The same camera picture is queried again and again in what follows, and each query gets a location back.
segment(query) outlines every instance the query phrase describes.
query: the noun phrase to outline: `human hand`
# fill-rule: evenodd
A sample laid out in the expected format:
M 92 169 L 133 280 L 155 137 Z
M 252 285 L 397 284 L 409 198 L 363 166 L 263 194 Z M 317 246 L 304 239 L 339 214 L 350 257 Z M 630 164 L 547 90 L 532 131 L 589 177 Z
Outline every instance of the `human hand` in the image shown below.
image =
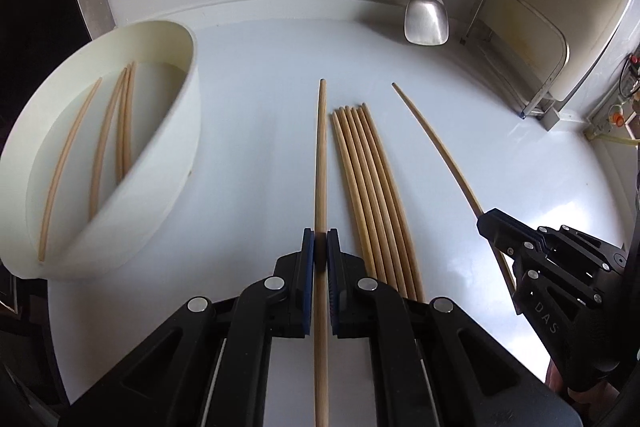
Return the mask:
M 598 382 L 594 387 L 583 393 L 577 393 L 564 386 L 562 376 L 558 371 L 553 360 L 549 361 L 549 367 L 546 369 L 546 385 L 555 393 L 562 393 L 565 389 L 569 397 L 574 400 L 573 407 L 583 419 L 589 419 L 596 421 L 606 413 L 616 398 L 620 394 L 618 390 L 613 387 L 606 380 Z

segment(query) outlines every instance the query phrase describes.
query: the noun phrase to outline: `utensil rack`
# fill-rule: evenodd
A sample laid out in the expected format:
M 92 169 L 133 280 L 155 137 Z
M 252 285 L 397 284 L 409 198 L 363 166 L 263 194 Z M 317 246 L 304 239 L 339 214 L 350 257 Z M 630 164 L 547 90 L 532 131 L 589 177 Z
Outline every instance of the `utensil rack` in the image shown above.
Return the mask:
M 484 58 L 489 68 L 496 74 L 496 76 L 502 81 L 505 91 L 510 95 L 513 101 L 520 109 L 519 116 L 524 119 L 528 116 L 541 117 L 545 114 L 546 110 L 551 107 L 555 101 L 551 95 L 549 95 L 549 89 L 553 86 L 556 78 L 569 61 L 569 44 L 566 41 L 564 33 L 555 24 L 551 22 L 544 14 L 539 12 L 535 7 L 529 4 L 525 0 L 515 0 L 521 6 L 525 7 L 530 13 L 540 19 L 545 25 L 551 29 L 553 33 L 558 37 L 559 44 L 561 45 L 561 57 L 551 74 L 544 80 L 542 86 L 537 91 L 533 92 L 532 89 L 526 89 L 524 86 L 530 85 L 532 82 L 539 83 L 540 79 L 527 66 L 524 61 L 518 57 L 518 55 L 510 48 L 507 53 L 513 55 L 518 62 L 518 67 L 510 64 L 500 52 L 496 50 L 495 46 L 490 43 L 494 37 L 494 32 L 488 25 L 479 20 L 479 15 L 487 0 L 481 0 L 476 9 L 476 13 L 471 19 L 471 23 L 466 30 L 465 35 L 460 39 L 462 45 L 466 45 L 470 40 L 472 29 L 476 23 L 480 22 L 485 26 L 484 36 L 482 38 L 471 39 L 476 45 L 476 49 L 479 54 Z

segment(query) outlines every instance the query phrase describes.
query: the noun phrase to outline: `wooden chopstick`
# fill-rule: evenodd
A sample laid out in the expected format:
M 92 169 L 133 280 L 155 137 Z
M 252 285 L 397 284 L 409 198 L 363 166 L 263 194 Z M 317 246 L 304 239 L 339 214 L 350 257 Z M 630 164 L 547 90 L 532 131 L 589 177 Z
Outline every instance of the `wooden chopstick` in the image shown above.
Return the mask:
M 417 293 L 415 290 L 415 282 L 414 282 L 414 276 L 413 276 L 414 270 L 413 270 L 413 267 L 411 266 L 411 261 L 409 260 L 409 256 L 407 254 L 406 245 L 404 243 L 404 236 L 402 235 L 402 226 L 400 225 L 400 220 L 398 218 L 398 211 L 396 211 L 396 203 L 394 201 L 394 196 L 392 194 L 391 186 L 387 178 L 385 166 L 382 161 L 382 155 L 380 153 L 380 150 L 378 150 L 378 144 L 374 139 L 373 131 L 371 130 L 369 121 L 367 120 L 367 117 L 364 111 L 364 104 L 363 104 L 363 107 L 360 107 L 358 109 L 358 116 L 360 118 L 360 123 L 362 124 L 363 130 L 367 139 L 367 143 L 369 144 L 369 149 L 371 151 L 374 167 L 378 172 L 381 189 L 385 197 L 386 212 L 388 214 L 389 221 L 393 229 L 396 250 L 398 252 L 399 262 L 401 264 L 402 275 L 404 276 L 406 293 L 408 298 L 412 300 L 416 300 Z
M 133 83 L 136 77 L 136 63 L 132 62 L 127 74 L 127 89 L 124 104 L 124 129 L 122 140 L 122 175 L 131 168 L 131 111 L 133 104 Z
M 398 293 L 403 297 L 407 298 L 408 293 L 406 289 L 406 284 L 404 282 L 405 277 L 411 279 L 411 272 L 409 271 L 406 275 L 402 271 L 402 262 L 400 261 L 400 254 L 398 253 L 398 244 L 396 242 L 396 236 L 394 234 L 393 225 L 391 224 L 391 218 L 389 216 L 388 204 L 386 201 L 384 190 L 382 190 L 382 183 L 380 182 L 380 175 L 376 164 L 373 160 L 373 155 L 371 153 L 371 147 L 369 146 L 369 141 L 367 140 L 367 135 L 364 131 L 364 126 L 362 121 L 360 120 L 360 115 L 357 112 L 356 108 L 351 108 L 351 114 L 353 115 L 353 121 L 356 124 L 356 130 L 358 131 L 358 138 L 360 139 L 360 143 L 362 144 L 362 149 L 364 152 L 366 167 L 369 169 L 369 174 L 371 176 L 371 180 L 373 182 L 373 190 L 375 192 L 376 201 L 378 202 L 378 206 L 380 208 L 380 214 L 382 217 L 382 226 L 385 230 L 385 237 L 387 248 L 389 251 L 389 255 L 391 257 L 391 263 L 394 267 L 394 274 L 396 277 L 396 283 L 398 284 Z
M 56 192 L 58 190 L 58 185 L 60 184 L 60 177 L 62 176 L 62 171 L 65 168 L 66 159 L 69 156 L 69 151 L 71 150 L 71 146 L 73 145 L 74 140 L 76 139 L 76 135 L 78 134 L 78 129 L 80 128 L 80 124 L 82 123 L 82 119 L 89 109 L 89 105 L 91 101 L 94 99 L 96 91 L 98 91 L 98 87 L 100 87 L 100 83 L 102 82 L 102 78 L 98 78 L 94 87 L 92 87 L 89 95 L 87 95 L 86 99 L 82 103 L 80 107 L 80 111 L 78 111 L 78 115 L 74 120 L 74 123 L 71 126 L 71 130 L 69 134 L 66 136 L 65 144 L 60 152 L 60 157 L 58 158 L 58 163 L 56 164 L 56 169 L 53 171 L 53 178 L 51 180 L 51 184 L 49 185 L 49 193 L 47 194 L 47 202 L 44 207 L 44 215 L 42 217 L 42 227 L 40 229 L 40 243 L 38 246 L 38 261 L 43 262 L 47 253 L 47 236 L 49 235 L 49 223 L 51 220 L 51 212 L 53 210 L 53 203 L 56 199 Z
M 122 164 L 124 151 L 124 114 L 127 100 L 127 84 L 129 84 L 129 68 L 127 64 L 124 81 L 120 87 L 120 101 L 118 103 L 118 128 L 116 132 L 116 183 L 119 185 L 124 178 L 124 166 Z
M 371 132 L 373 143 L 375 145 L 374 148 L 378 152 L 380 161 L 382 163 L 382 170 L 385 173 L 385 178 L 388 183 L 388 188 L 391 191 L 391 197 L 393 201 L 393 211 L 395 211 L 397 214 L 399 226 L 400 226 L 400 232 L 401 232 L 396 236 L 396 238 L 398 239 L 398 241 L 400 238 L 402 238 L 402 242 L 404 243 L 404 251 L 406 252 L 406 255 L 408 257 L 409 264 L 411 267 L 411 275 L 414 281 L 415 298 L 420 302 L 426 302 L 425 296 L 424 296 L 424 290 L 422 286 L 422 278 L 420 277 L 420 267 L 418 265 L 417 256 L 415 254 L 414 242 L 411 238 L 411 233 L 409 232 L 409 225 L 407 224 L 406 214 L 404 212 L 404 206 L 402 205 L 402 200 L 400 199 L 400 194 L 398 192 L 398 186 L 396 185 L 396 181 L 393 176 L 393 171 L 391 170 L 391 167 L 389 165 L 389 161 L 386 158 L 385 150 L 382 147 L 382 140 L 378 135 L 378 131 L 373 122 L 373 117 L 371 116 L 369 107 L 367 107 L 367 104 L 363 103 L 362 109 L 366 117 L 367 123 L 369 124 L 369 130 Z
M 332 120 L 334 122 L 334 131 L 338 141 L 338 148 L 340 149 L 340 156 L 342 157 L 342 165 L 344 167 L 344 172 L 347 178 L 347 186 L 349 188 L 349 195 L 351 197 L 351 206 L 353 207 L 356 226 L 358 227 L 358 237 L 360 238 L 362 257 L 367 269 L 367 275 L 376 279 L 376 265 L 373 260 L 373 252 L 371 250 L 369 232 L 367 231 L 367 221 L 364 215 L 362 201 L 360 200 L 360 194 L 358 192 L 358 182 L 356 181 L 356 174 L 353 170 L 353 165 L 351 165 L 347 142 L 344 139 L 344 133 L 342 132 L 342 128 L 340 127 L 340 120 L 338 119 L 338 114 L 335 111 L 332 114 Z
M 318 136 L 316 139 L 316 209 L 314 277 L 314 388 L 316 427 L 329 427 L 329 367 L 326 273 L 326 80 L 320 80 L 318 94 Z
M 350 110 L 347 110 L 346 114 L 347 114 L 347 121 L 349 122 L 349 127 L 351 129 L 351 136 L 353 136 L 353 141 L 356 146 L 358 161 L 360 162 L 360 165 L 362 167 L 362 173 L 364 174 L 364 182 L 367 189 L 367 194 L 369 195 L 369 202 L 371 203 L 371 209 L 373 211 L 373 220 L 375 223 L 375 228 L 374 228 L 374 232 L 372 232 L 372 230 L 369 230 L 369 236 L 371 236 L 372 233 L 376 233 L 378 235 L 378 242 L 380 244 L 380 250 L 382 251 L 382 261 L 385 269 L 384 273 L 386 277 L 386 283 L 397 290 L 398 282 L 396 280 L 394 264 L 393 264 L 393 261 L 391 260 L 391 252 L 389 250 L 389 243 L 386 238 L 385 227 L 382 221 L 380 204 L 378 203 L 378 199 L 376 198 L 376 192 L 373 187 L 373 180 L 371 179 L 371 173 L 369 172 L 369 168 L 367 167 L 367 160 L 364 155 L 364 150 L 362 148 L 360 136 L 358 135 L 356 123 L 353 119 L 353 113 Z
M 465 195 L 466 201 L 468 201 L 469 206 L 471 206 L 474 214 L 476 214 L 476 218 L 482 216 L 484 212 L 482 211 L 482 207 L 480 206 L 478 198 L 476 198 L 476 195 L 473 193 L 471 187 L 466 182 L 465 177 L 460 171 L 460 168 L 453 160 L 452 156 L 449 154 L 449 151 L 447 151 L 447 148 L 444 147 L 444 144 L 440 141 L 438 135 L 435 134 L 435 131 L 431 128 L 425 117 L 423 117 L 418 108 L 415 107 L 414 102 L 412 102 L 411 99 L 407 95 L 405 95 L 404 92 L 402 92 L 402 89 L 398 87 L 398 84 L 393 83 L 392 86 L 398 92 L 400 98 L 402 98 L 409 110 L 414 114 L 414 117 L 416 118 L 418 123 L 420 123 L 425 133 L 427 133 L 427 136 L 429 136 L 429 138 L 431 139 L 431 142 L 440 153 L 440 156 L 442 156 L 444 163 L 446 163 L 447 167 L 449 167 L 449 171 L 451 172 L 451 174 L 453 174 L 453 177 L 456 179 L 458 185 L 460 186 L 460 189 Z M 509 289 L 510 295 L 513 296 L 516 291 L 516 283 L 509 265 L 504 258 L 504 254 L 493 246 L 491 248 L 494 252 L 495 260 L 498 262 L 498 266 L 500 267 L 500 272 L 502 272 L 502 278 L 504 279 L 504 282 Z
M 116 109 L 120 90 L 122 89 L 122 83 L 127 74 L 127 68 L 124 68 L 118 77 L 118 80 L 111 93 L 111 98 L 107 105 L 107 110 L 102 120 L 102 127 L 100 128 L 100 136 L 98 137 L 98 147 L 95 150 L 94 168 L 91 177 L 91 192 L 89 194 L 89 219 L 94 219 L 95 214 L 98 212 L 98 200 L 100 198 L 100 178 L 102 175 L 102 164 L 104 162 L 104 151 L 107 147 L 107 139 L 109 137 L 109 131 L 111 129 L 111 121 L 113 120 L 113 113 Z
M 342 133 L 347 142 L 349 150 L 349 157 L 351 167 L 356 176 L 356 186 L 358 187 L 358 194 L 360 195 L 360 201 L 362 202 L 362 208 L 364 210 L 365 222 L 367 225 L 367 236 L 369 237 L 371 252 L 373 255 L 374 266 L 376 268 L 376 278 L 383 283 L 386 283 L 385 265 L 382 261 L 382 250 L 380 249 L 380 242 L 378 240 L 378 233 L 376 232 L 376 224 L 373 219 L 373 210 L 371 209 L 371 202 L 369 201 L 369 194 L 367 193 L 367 187 L 364 181 L 364 174 L 362 173 L 362 167 L 358 161 L 358 153 L 351 134 L 351 128 L 347 120 L 346 111 L 344 108 L 338 109 L 338 120 L 342 128 Z

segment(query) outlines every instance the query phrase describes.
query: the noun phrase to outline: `hanging utensil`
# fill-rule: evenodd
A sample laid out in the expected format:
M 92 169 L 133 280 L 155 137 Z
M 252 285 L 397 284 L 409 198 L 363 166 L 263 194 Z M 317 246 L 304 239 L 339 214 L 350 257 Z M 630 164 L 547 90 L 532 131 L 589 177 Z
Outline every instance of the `hanging utensil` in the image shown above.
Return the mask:
M 421 46 L 447 42 L 449 19 L 442 0 L 410 0 L 404 14 L 404 36 Z

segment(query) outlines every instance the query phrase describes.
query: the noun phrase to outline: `white bowl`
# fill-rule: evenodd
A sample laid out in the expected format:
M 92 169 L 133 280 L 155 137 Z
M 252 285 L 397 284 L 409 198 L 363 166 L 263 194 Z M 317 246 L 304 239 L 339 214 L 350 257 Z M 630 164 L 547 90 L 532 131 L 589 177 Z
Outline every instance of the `white bowl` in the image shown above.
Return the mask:
M 132 104 L 134 163 L 117 185 L 117 111 L 107 141 L 100 205 L 89 220 L 95 149 L 122 68 L 136 61 Z M 66 160 L 38 261 L 47 193 L 60 152 L 96 80 Z M 180 194 L 200 139 L 196 42 L 185 27 L 150 21 L 116 29 L 63 62 L 26 105 L 0 157 L 0 257 L 24 279 L 95 277 L 126 263 L 158 229 Z

